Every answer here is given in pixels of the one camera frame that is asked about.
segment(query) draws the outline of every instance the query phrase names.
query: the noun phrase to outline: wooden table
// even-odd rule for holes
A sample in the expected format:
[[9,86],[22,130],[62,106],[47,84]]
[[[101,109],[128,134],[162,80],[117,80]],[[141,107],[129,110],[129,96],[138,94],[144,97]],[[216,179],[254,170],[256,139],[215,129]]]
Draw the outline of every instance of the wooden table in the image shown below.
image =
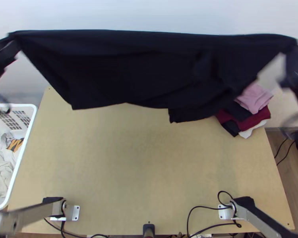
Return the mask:
[[[264,128],[233,138],[215,118],[170,124],[166,109],[120,104],[73,111],[53,88],[44,94],[17,175],[9,209],[63,196],[80,205],[76,234],[186,233],[196,205],[216,207],[217,192],[251,196],[257,207],[294,229]],[[222,223],[195,210],[190,233]],[[248,222],[208,233],[253,232]],[[59,233],[44,221],[23,232]]]

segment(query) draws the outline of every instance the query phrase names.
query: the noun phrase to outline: white wall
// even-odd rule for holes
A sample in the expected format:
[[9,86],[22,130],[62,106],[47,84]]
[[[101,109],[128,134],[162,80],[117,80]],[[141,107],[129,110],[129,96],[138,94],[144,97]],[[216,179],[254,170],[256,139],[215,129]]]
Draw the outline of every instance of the white wall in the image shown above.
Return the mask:
[[[1,0],[0,38],[28,29],[278,33],[298,39],[298,0]],[[48,83],[22,54],[18,56],[0,79],[0,92],[13,102],[39,105]],[[260,84],[274,90],[282,68],[282,58],[277,59],[261,73]],[[270,109],[273,118],[267,125],[276,127],[298,106],[291,94],[279,91]]]

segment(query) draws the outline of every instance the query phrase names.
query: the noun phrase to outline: black garment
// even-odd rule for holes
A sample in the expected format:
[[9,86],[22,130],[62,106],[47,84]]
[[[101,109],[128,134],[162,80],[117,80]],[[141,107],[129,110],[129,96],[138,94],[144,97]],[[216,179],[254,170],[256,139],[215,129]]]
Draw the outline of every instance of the black garment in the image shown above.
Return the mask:
[[282,35],[17,31],[9,37],[73,109],[124,102],[168,108],[170,122],[209,117],[279,52]]
[[221,124],[221,126],[227,130],[233,137],[236,137],[238,133],[241,131],[237,125],[237,123],[233,120],[229,120]]
[[237,102],[231,102],[227,104],[224,110],[231,114],[238,121],[244,121],[253,115],[250,111],[246,110]]

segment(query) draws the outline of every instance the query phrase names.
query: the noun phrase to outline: black power cord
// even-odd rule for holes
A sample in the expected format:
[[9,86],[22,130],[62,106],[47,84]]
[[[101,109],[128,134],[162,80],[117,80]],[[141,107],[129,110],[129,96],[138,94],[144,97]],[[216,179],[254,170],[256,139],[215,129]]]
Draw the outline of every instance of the black power cord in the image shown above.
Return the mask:
[[206,206],[195,206],[193,207],[190,212],[189,212],[189,215],[188,215],[188,219],[187,219],[187,222],[186,222],[186,232],[187,232],[187,236],[188,238],[191,238],[193,236],[196,236],[206,230],[209,230],[211,228],[214,228],[214,227],[218,227],[218,226],[228,226],[228,225],[236,225],[238,228],[241,228],[242,225],[241,224],[238,224],[235,220],[233,220],[233,223],[222,223],[222,224],[217,224],[217,225],[213,225],[213,226],[209,226],[203,230],[199,230],[198,232],[194,233],[193,235],[189,235],[189,218],[190,218],[190,215],[191,215],[191,212],[196,209],[196,208],[206,208],[206,209],[211,209],[211,210],[224,210],[224,209],[232,209],[232,206],[230,205],[226,205],[224,203],[221,202],[220,200],[220,194],[221,193],[226,193],[230,196],[231,199],[233,199],[233,197],[226,191],[219,191],[218,194],[217,194],[217,199],[219,200],[220,204],[222,204],[224,207],[223,208],[214,208],[214,207],[206,207]]
[[[72,234],[72,233],[70,233],[70,232],[64,231],[65,221],[64,221],[63,227],[62,227],[62,225],[61,225],[61,229],[59,229],[58,227],[54,226],[52,223],[48,222],[48,221],[46,220],[46,218],[44,218],[44,221],[46,221],[46,223],[49,224],[49,225],[50,225],[51,227],[53,227],[54,229],[60,231],[62,237],[65,237],[64,234],[67,234],[67,235],[69,235],[69,236],[73,236],[73,237],[76,237],[76,238],[86,238],[86,237],[84,237],[84,236],[78,236],[78,235]],[[92,237],[95,237],[95,236],[102,236],[102,237],[104,237],[104,238],[111,238],[111,237],[106,236],[106,235],[103,235],[103,234],[95,234],[95,235],[91,236],[91,238],[92,238]]]
[[277,153],[276,153],[276,155],[274,156],[274,159],[277,157],[277,155],[278,155],[278,153],[279,153],[279,151],[280,151],[280,149],[281,149],[281,146],[282,146],[287,140],[288,140],[288,138],[286,138],[283,142],[281,142],[281,145],[279,146],[279,148],[278,148],[278,150],[277,150]]
[[289,148],[288,148],[288,151],[287,151],[287,153],[286,153],[286,155],[285,155],[285,157],[283,157],[282,159],[281,159],[281,161],[279,161],[278,163],[277,163],[277,166],[287,157],[287,155],[288,155],[288,153],[289,153],[289,151],[290,151],[290,148],[291,148],[291,146],[293,145],[295,143],[295,141],[293,141],[291,144],[290,144],[290,146],[289,146]]
[[[276,155],[274,156],[274,158],[277,157],[277,155],[278,155],[278,153],[279,153],[279,151],[280,151],[280,149],[281,149],[281,146],[282,146],[287,140],[288,140],[288,138],[286,138],[283,142],[281,142],[281,145],[279,146],[279,148],[278,148],[278,150],[277,150],[277,153],[276,153]],[[292,146],[294,143],[295,143],[295,141],[293,141],[293,142],[290,144],[290,146],[289,146],[289,148],[288,148],[288,151],[287,151],[285,157],[283,157],[282,160],[279,161],[279,162],[277,163],[277,166],[278,166],[284,159],[286,159],[286,157],[287,157],[287,155],[288,155],[288,153],[289,153],[289,151],[290,151],[290,148],[291,148],[291,146]]]

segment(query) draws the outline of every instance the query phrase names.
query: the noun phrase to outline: laundry basket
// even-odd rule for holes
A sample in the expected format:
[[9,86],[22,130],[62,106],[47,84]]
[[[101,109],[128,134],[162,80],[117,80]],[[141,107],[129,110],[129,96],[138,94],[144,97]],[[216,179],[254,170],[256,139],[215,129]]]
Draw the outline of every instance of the laundry basket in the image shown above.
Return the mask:
[[19,150],[19,155],[16,160],[16,165],[12,173],[12,178],[7,190],[7,194],[4,198],[0,198],[0,210],[4,209],[8,205],[8,201],[12,192],[15,178],[20,167],[20,163],[23,157],[25,147],[31,132],[31,128],[34,122],[35,115],[37,113],[37,107],[33,104],[11,104],[11,112],[7,115],[0,115],[0,135],[5,132],[10,132],[14,138],[24,138]]

